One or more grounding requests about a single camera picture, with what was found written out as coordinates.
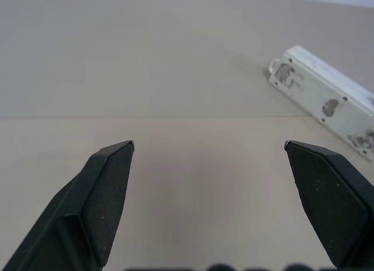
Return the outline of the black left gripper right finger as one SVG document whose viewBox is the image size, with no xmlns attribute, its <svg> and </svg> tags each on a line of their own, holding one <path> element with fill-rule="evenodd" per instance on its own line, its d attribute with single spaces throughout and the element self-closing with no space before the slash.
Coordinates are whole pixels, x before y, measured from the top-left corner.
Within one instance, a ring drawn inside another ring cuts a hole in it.
<svg viewBox="0 0 374 271">
<path fill-rule="evenodd" d="M 287 141 L 299 197 L 338 269 L 373 270 L 373 185 L 341 154 Z"/>
</svg>

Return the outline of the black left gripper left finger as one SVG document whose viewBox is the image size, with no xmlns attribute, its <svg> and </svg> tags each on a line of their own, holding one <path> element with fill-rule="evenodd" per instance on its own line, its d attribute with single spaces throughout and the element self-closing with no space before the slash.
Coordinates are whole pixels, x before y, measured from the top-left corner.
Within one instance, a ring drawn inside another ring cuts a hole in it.
<svg viewBox="0 0 374 271">
<path fill-rule="evenodd" d="M 4 270 L 102 270 L 122 216 L 134 142 L 100 149 L 50 200 Z"/>
</svg>

